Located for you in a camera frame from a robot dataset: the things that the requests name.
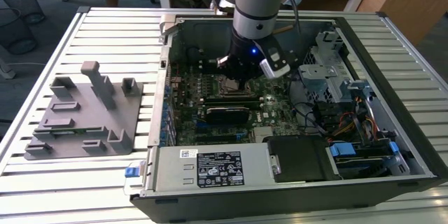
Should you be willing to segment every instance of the gray floor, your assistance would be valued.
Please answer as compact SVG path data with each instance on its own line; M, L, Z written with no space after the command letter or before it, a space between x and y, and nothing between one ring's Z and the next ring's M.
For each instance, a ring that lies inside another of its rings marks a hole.
M32 26L39 48L28 54L14 56L0 47L0 56L8 63L46 63L63 37L79 6L104 6L104 0L39 0L47 20ZM158 7L150 0L120 0L120 7ZM443 17L418 49L448 80L448 18ZM14 65L18 76L12 80L0 77L0 119L14 119L20 106L38 80L43 66ZM0 123L0 136L6 134L8 124Z

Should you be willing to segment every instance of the red wire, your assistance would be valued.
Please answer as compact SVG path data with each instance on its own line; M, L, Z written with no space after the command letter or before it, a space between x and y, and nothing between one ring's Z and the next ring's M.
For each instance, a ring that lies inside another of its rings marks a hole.
M343 126L343 119L344 119L344 116L350 115L350 114L354 114L354 112L346 112L343 115L342 115L342 118L339 119L339 127Z

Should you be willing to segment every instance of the wire mesh trash bin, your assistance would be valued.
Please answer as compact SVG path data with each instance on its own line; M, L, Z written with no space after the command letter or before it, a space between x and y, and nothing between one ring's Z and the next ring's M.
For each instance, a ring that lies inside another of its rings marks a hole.
M20 18L20 11L14 8L0 9L0 45L14 55L30 52L38 46L28 25Z
M11 8L20 11L22 17L28 24L38 24L46 19L38 0L4 0Z

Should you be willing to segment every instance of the white sticker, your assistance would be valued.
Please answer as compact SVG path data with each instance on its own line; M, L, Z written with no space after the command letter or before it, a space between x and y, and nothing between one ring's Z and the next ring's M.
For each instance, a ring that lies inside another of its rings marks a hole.
M231 176L230 180L243 180L243 176Z
M180 158L186 157L196 157L198 149L196 150L180 150Z

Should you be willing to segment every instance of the yellow wire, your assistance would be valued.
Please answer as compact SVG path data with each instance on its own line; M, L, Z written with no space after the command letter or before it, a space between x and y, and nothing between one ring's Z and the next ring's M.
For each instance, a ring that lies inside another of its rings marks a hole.
M366 120L368 120L371 122L371 124L372 124L372 134L374 134L374 139L376 140L376 133L375 133L375 131L376 131L376 123L368 117L366 117Z
M348 126L346 126L346 128L343 128L340 131L338 131L338 133L335 134L335 136L338 136L339 134L347 132L351 129L351 127L354 127L354 125L355 125L354 122L350 123Z

